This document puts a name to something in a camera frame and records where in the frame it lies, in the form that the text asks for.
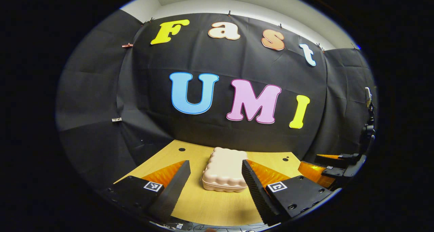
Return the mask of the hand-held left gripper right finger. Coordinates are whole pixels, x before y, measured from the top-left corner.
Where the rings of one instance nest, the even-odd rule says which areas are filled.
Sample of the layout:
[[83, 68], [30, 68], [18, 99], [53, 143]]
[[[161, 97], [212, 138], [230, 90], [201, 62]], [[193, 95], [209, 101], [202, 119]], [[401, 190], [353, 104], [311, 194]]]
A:
[[303, 175], [265, 182], [260, 165], [243, 160], [241, 172], [248, 186], [254, 205], [263, 223], [273, 226], [295, 221], [321, 207], [334, 197], [334, 192], [311, 181]]

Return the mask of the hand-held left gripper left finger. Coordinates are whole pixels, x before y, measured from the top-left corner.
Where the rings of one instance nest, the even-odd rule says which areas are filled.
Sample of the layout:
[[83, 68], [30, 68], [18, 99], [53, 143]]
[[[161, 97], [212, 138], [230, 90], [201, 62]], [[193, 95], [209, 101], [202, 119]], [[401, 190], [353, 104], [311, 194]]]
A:
[[180, 161], [143, 177], [126, 176], [100, 195], [138, 220], [167, 223], [190, 174], [190, 162]]

